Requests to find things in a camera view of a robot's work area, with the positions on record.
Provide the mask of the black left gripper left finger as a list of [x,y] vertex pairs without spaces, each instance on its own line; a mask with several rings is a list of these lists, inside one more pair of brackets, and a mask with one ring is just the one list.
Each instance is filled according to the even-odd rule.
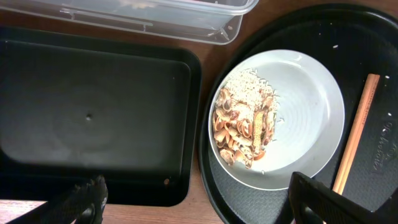
[[106,182],[99,175],[7,224],[101,224],[107,200]]

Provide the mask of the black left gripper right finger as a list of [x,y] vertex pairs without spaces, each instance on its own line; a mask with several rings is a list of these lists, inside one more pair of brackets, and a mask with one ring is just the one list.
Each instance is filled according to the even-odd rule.
[[306,208],[326,223],[397,223],[397,191],[372,212],[301,172],[292,173],[289,202],[296,223],[310,221]]

